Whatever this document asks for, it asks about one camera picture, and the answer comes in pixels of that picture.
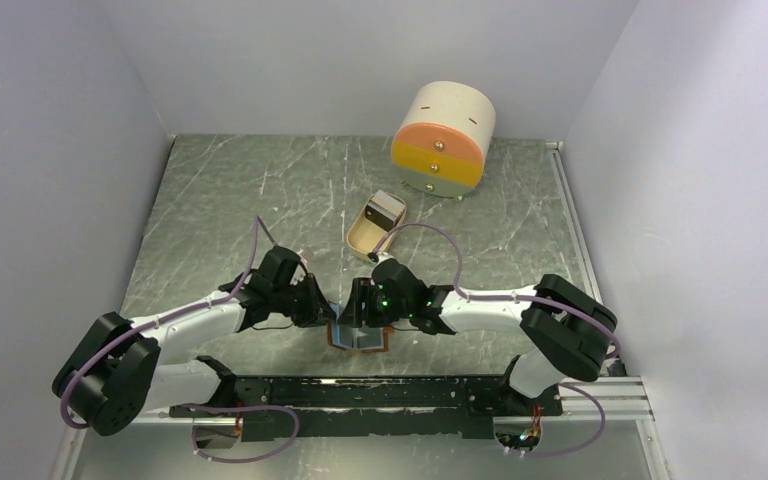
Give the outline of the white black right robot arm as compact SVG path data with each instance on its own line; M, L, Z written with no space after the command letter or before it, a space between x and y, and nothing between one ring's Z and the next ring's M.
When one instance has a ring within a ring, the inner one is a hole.
M617 347L616 316L561 276L546 274L517 289L469 290L427 285L394 258L354 280L332 324L382 331L402 320L429 335L494 331L526 337L529 350L509 363L499 389L502 406L513 414L525 413L566 378L597 380Z

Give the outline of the beige oval card tray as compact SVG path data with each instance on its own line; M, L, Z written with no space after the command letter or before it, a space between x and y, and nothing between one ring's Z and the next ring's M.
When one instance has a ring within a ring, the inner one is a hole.
M345 235L349 252L364 261L369 260L368 254L373 251L380 241L382 241L382 245L379 247L380 251L386 251L389 248L389 245L393 242L393 237L389 236L389 233L403 223L407 212L406 209L404 216L392 230L385 232L363 217L366 202Z

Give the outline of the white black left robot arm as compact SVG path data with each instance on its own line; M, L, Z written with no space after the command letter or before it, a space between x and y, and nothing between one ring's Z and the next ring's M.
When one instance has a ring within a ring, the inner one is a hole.
M224 415L241 404L236 375L209 355L177 359L271 315L298 328L324 326L336 318L302 257L280 246L195 302L142 317L101 315L55 375L52 392L69 426L101 436L123 430L144 411L161 408L204 408Z

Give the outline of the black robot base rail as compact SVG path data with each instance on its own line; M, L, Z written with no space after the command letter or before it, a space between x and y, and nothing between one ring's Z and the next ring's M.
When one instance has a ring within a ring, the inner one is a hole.
M458 434L491 439L494 422L526 422L538 413L562 413L557 387L537 398L519 395L502 375L302 377L241 376L231 406L253 412L211 414L184 406L169 410L175 419L197 425L240 425L245 442L283 437L294 428L301 437Z

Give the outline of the stack of credit cards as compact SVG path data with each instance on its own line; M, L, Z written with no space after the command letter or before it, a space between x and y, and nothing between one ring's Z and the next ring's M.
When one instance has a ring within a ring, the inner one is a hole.
M363 217L381 230L388 232L399 223L406 209L405 202L400 198L378 190L366 202Z

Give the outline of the brown leather card holder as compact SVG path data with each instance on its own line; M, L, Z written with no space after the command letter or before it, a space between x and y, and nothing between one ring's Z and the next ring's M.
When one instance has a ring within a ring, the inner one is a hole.
M389 336L394 332L385 327L341 326L335 320L327 324L328 345L343 351L355 353L382 353L388 351Z

